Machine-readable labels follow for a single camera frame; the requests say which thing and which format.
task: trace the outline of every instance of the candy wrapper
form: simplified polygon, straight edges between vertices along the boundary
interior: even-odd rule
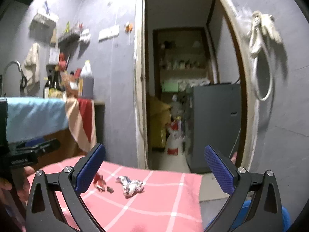
[[[130,180],[127,176],[117,177],[116,182],[122,184],[125,197],[132,197],[135,192],[141,193],[144,190],[143,182],[139,180]]]
[[[93,185],[99,192],[105,192],[106,182],[103,179],[103,176],[99,175],[98,173],[96,173],[95,177],[93,178]]]

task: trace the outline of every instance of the door frame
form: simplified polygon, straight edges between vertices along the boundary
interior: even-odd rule
[[[239,66],[239,74],[242,91],[242,120],[236,166],[243,166],[250,170],[257,138],[259,102],[254,96],[251,85],[251,64],[249,60],[249,49],[242,37],[240,27],[236,20],[236,8],[231,0],[216,0],[222,5],[223,15],[228,24],[236,57]],[[146,16],[145,0],[136,0],[135,14],[135,88],[134,107],[136,119],[136,139],[138,167],[148,168],[148,139],[147,139],[147,115],[146,115],[146,58],[148,53],[145,46]]]

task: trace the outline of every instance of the floor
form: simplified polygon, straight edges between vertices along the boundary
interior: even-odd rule
[[[152,152],[152,169],[190,173],[184,154],[174,156],[161,152]],[[200,201],[218,200],[228,197],[229,195],[223,193],[212,173],[203,174],[202,182],[200,185]]]
[[[226,201],[227,198],[200,202],[200,214],[204,229],[217,216]]]

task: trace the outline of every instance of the wall socket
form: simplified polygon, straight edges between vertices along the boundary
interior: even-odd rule
[[[113,27],[101,30],[100,33],[98,34],[98,40],[101,41],[101,40],[112,38],[118,35],[119,35],[119,24]]]

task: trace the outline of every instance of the hanging towel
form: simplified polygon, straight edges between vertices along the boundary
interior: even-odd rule
[[[40,81],[39,47],[38,43],[34,43],[22,64],[23,73],[27,78],[27,91],[32,90]]]

